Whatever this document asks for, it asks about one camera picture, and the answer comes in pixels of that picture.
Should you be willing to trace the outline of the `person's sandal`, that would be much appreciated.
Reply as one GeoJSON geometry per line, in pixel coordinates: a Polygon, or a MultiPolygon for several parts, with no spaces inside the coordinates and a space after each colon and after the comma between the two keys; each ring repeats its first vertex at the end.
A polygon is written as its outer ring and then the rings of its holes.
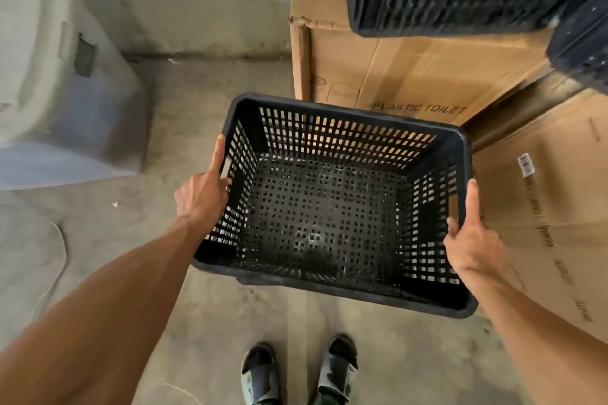
{"type": "Polygon", "coordinates": [[[283,405],[278,362],[269,343],[257,343],[245,356],[241,390],[246,405],[283,405]]]}
{"type": "Polygon", "coordinates": [[[317,388],[309,405],[350,405],[358,373],[358,351],[346,334],[336,335],[323,355],[317,388]]]}

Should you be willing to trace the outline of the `grey plastic storage bin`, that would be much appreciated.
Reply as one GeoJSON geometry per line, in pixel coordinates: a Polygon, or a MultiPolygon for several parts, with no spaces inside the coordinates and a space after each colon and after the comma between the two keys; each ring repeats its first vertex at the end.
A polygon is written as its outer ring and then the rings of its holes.
{"type": "Polygon", "coordinates": [[[0,192],[136,175],[150,118],[85,0],[0,0],[0,192]]]}

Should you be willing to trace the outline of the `person's right forearm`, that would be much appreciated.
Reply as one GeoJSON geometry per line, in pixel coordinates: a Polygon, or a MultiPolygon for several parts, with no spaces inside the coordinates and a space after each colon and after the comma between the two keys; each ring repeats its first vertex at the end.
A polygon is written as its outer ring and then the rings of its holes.
{"type": "Polygon", "coordinates": [[[494,268],[463,268],[536,405],[608,405],[608,344],[516,290],[494,268]]]}

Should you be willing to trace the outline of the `person's right sandal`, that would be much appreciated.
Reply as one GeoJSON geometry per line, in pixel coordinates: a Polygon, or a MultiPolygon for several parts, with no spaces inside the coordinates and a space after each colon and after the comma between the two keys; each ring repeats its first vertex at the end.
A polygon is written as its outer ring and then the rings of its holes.
{"type": "Polygon", "coordinates": [[[323,355],[317,388],[309,405],[350,405],[358,373],[358,351],[346,334],[336,335],[323,355]]]}

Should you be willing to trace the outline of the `black perforated plastic crate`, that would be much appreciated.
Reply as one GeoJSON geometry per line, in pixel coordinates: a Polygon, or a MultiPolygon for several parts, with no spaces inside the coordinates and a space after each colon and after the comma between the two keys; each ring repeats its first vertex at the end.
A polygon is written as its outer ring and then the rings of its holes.
{"type": "Polygon", "coordinates": [[[473,176],[459,127],[245,93],[222,133],[229,200],[193,267],[453,319],[476,311],[443,244],[473,176]]]}

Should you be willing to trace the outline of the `person's left forearm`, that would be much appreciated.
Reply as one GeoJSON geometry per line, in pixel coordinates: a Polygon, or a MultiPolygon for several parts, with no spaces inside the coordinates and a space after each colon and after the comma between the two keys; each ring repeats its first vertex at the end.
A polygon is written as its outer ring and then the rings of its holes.
{"type": "Polygon", "coordinates": [[[0,405],[131,405],[213,225],[180,217],[29,325],[0,352],[0,405]]]}

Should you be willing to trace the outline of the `grey round lid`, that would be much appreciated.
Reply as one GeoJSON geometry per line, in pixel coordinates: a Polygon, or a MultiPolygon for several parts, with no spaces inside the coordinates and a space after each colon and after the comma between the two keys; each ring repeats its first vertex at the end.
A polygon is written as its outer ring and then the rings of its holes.
{"type": "Polygon", "coordinates": [[[54,221],[0,205],[0,350],[44,313],[68,258],[54,221]]]}

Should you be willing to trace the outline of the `person's left hand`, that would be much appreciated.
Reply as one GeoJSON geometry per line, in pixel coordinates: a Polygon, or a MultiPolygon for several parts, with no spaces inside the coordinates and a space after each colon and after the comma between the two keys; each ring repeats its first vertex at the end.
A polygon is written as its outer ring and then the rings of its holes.
{"type": "Polygon", "coordinates": [[[210,178],[207,171],[195,173],[175,192],[178,218],[207,235],[224,214],[231,183],[229,177],[210,178]]]}

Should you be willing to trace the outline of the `brown cardboard box white label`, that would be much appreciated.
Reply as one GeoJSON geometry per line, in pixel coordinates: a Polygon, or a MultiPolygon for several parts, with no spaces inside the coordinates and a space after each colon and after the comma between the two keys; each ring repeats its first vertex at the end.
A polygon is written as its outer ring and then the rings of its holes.
{"type": "Polygon", "coordinates": [[[508,280],[608,343],[608,96],[551,72],[465,131],[508,280]]]}

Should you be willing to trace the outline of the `person's right hand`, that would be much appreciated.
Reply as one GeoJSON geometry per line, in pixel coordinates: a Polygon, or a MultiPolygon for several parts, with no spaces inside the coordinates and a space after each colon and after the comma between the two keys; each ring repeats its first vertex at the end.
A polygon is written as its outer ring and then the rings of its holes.
{"type": "Polygon", "coordinates": [[[498,233],[483,223],[466,227],[464,221],[459,226],[454,218],[448,217],[444,246],[450,265],[463,282],[473,278],[505,279],[505,245],[498,233]]]}

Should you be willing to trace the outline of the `large brown cardboard box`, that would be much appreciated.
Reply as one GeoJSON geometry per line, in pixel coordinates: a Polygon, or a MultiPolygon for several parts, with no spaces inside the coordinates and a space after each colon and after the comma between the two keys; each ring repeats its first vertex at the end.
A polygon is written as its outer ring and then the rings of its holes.
{"type": "Polygon", "coordinates": [[[552,30],[374,39],[350,30],[346,0],[292,0],[295,98],[463,125],[549,72],[552,30]]]}

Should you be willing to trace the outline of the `person's left sandal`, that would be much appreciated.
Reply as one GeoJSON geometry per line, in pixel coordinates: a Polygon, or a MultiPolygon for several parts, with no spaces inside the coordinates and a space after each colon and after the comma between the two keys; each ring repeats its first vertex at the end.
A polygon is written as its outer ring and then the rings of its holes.
{"type": "Polygon", "coordinates": [[[257,343],[245,356],[241,390],[246,405],[283,405],[278,362],[269,343],[257,343]]]}

